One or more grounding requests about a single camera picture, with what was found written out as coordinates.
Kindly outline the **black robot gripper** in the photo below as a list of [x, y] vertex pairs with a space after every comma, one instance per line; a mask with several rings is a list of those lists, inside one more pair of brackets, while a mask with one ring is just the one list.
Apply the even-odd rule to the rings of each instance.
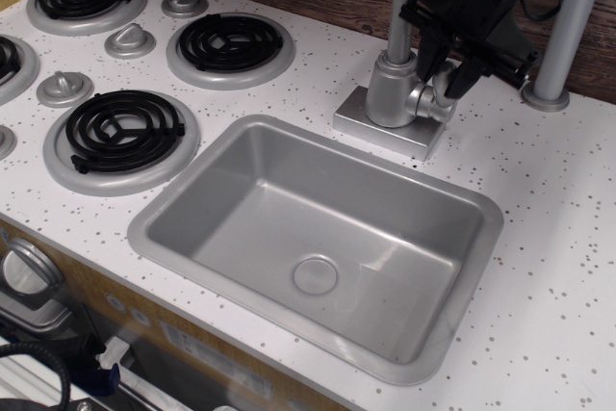
[[518, 28], [518, 0], [407, 0], [399, 16], [420, 31], [417, 72], [427, 82], [451, 52], [462, 64], [445, 96], [461, 98], [481, 76], [496, 76], [515, 89], [537, 64], [537, 49]]

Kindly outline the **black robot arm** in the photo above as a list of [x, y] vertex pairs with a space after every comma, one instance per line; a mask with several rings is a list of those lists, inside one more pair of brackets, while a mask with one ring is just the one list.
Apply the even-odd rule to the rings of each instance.
[[461, 98], [482, 76], [518, 89], [541, 54], [520, 30], [514, 9], [526, 0], [407, 0], [400, 17], [420, 31], [418, 74], [435, 80], [451, 52], [462, 58], [449, 71], [444, 95]]

